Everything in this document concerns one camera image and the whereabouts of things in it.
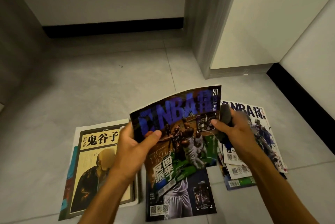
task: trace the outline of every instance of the hand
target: hand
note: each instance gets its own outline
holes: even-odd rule
[[[211,123],[216,129],[227,134],[239,158],[249,165],[250,157],[263,156],[264,153],[256,143],[245,115],[232,109],[230,112],[234,127],[229,127],[216,119],[211,120]]]
[[[129,122],[120,132],[115,162],[111,171],[131,183],[140,170],[149,150],[158,142],[162,133],[156,130],[141,143],[134,140],[134,130]]]

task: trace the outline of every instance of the dark magazine cover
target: dark magazine cover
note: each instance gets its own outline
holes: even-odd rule
[[[182,180],[163,197],[146,182],[145,220],[158,221],[216,213],[206,168]]]
[[[148,181],[163,196],[197,170],[216,165],[221,86],[199,87],[151,103],[130,114],[135,140],[162,136],[145,161]]]

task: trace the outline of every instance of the tile floor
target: tile floor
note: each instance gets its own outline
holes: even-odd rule
[[[176,91],[215,83],[224,99],[265,108],[288,181],[320,223],[335,222],[335,155],[266,74],[204,80],[182,36],[157,31],[53,41],[49,58],[0,113],[0,224],[57,223],[75,127],[127,118]],[[228,192],[218,167],[208,174],[218,213],[164,223],[272,223],[256,187]],[[144,215],[141,202],[120,209],[115,223],[144,223]]]

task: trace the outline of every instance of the person's right hand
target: person's right hand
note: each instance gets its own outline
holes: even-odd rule
[[[255,140],[246,116],[232,109],[230,112],[234,127],[229,127],[216,119],[211,120],[211,123],[216,129],[227,134],[239,158],[248,165],[252,157],[262,156],[264,153]]]

